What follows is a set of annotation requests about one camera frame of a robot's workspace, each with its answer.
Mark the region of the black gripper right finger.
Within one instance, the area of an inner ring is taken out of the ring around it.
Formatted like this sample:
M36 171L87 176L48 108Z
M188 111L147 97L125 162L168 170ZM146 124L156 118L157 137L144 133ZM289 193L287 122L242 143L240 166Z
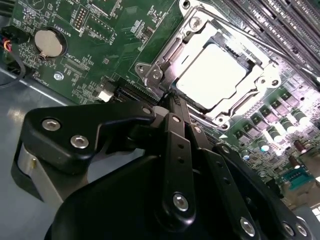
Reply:
M191 123L186 101L174 96L174 111L186 123L196 163L205 180L214 184L226 232L219 240L311 240L307 223L299 219L273 188L225 144L211 145L206 134Z

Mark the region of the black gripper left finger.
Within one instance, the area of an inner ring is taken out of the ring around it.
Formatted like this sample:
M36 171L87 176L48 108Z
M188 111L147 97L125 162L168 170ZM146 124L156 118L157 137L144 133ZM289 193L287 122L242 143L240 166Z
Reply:
M14 157L17 184L59 208L76 191L145 156L189 149L175 96L37 108L23 121Z

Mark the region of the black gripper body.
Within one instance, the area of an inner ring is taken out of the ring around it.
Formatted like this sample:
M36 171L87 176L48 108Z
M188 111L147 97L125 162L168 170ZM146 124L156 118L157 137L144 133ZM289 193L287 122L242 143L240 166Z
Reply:
M240 217L190 149L142 156L69 196L53 240L239 240Z

